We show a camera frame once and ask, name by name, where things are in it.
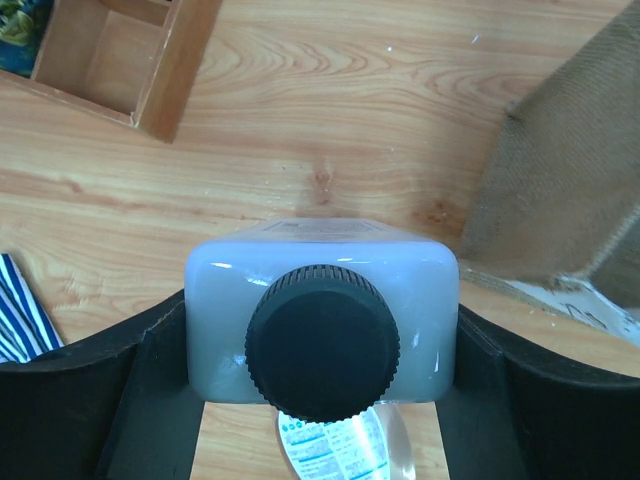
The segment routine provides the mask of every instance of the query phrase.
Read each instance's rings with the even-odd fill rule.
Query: black bottle cap
[[[380,293],[331,265],[278,279],[256,307],[245,349],[265,399],[309,422],[344,420],[372,406],[400,357],[398,329]]]

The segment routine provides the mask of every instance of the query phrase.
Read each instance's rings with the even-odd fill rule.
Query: wood grain
[[[110,11],[85,72],[82,96],[131,115],[163,40],[161,27]]]
[[[85,98],[87,72],[108,16],[109,10],[97,0],[56,1],[31,78]]]
[[[199,242],[357,215],[455,246],[503,111],[623,0],[225,0],[173,145],[0,85],[0,250],[67,341],[182,286]],[[462,301],[569,357],[630,345],[495,293]],[[432,405],[403,407],[418,478],[448,478]],[[271,411],[210,405],[193,478],[287,478]]]
[[[173,141],[221,3],[222,0],[172,3],[152,74],[133,115],[136,126],[150,135]]]
[[[162,27],[171,3],[166,0],[99,0],[109,10]]]

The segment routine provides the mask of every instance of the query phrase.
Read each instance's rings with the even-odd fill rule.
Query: wooden tray
[[[30,79],[8,81],[171,142],[222,0],[56,0]]]

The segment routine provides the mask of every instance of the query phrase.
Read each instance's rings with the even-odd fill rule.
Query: wooden floor
[[[0,250],[65,339],[182,286],[209,237],[355,215],[455,246],[505,105],[625,0],[225,0],[167,146],[0,86]],[[570,357],[640,375],[630,345],[477,287],[462,301]],[[418,478],[448,478],[431,405],[403,409]],[[193,478],[287,478],[266,408],[210,405]]]

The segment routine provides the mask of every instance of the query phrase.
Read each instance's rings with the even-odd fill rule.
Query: blue and white striped cloth
[[[62,340],[13,259],[0,255],[0,363],[27,363]]]

